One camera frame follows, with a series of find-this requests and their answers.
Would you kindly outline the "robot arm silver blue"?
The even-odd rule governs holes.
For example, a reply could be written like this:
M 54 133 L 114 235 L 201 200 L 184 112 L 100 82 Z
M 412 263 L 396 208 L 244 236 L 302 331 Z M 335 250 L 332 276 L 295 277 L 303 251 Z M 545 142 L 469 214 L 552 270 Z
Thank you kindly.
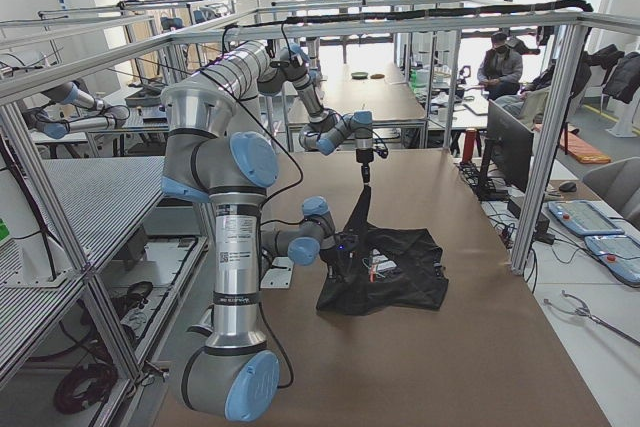
M 328 156 L 353 137 L 356 161 L 360 164 L 362 181 L 367 185 L 370 183 L 370 164 L 374 161 L 372 113 L 359 110 L 340 114 L 325 107 L 316 91 L 318 71 L 309 69 L 309 64 L 309 57 L 298 44 L 283 47 L 257 81 L 258 92 L 271 95 L 285 82 L 291 83 L 308 115 L 308 123 L 299 132 L 300 146 L 306 151 L 318 151 Z
M 188 355 L 172 389 L 191 410 L 251 422 L 270 407 L 280 366 L 258 327 L 261 205 L 279 174 L 262 135 L 229 133 L 235 102 L 216 87 L 185 80 L 161 94 L 169 137 L 163 193 L 213 207 L 212 307 L 206 339 Z

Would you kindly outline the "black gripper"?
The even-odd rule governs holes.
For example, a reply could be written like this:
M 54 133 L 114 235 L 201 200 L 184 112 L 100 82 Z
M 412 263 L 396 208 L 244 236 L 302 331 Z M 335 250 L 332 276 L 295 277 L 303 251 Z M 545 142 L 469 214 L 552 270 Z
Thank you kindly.
M 372 148 L 357 148 L 355 152 L 356 161 L 360 164 L 362 181 L 367 185 L 371 180 L 370 164 L 374 161 L 374 151 Z
M 339 232 L 335 235 L 335 253 L 338 267 L 350 267 L 356 257 L 359 236 L 354 232 Z

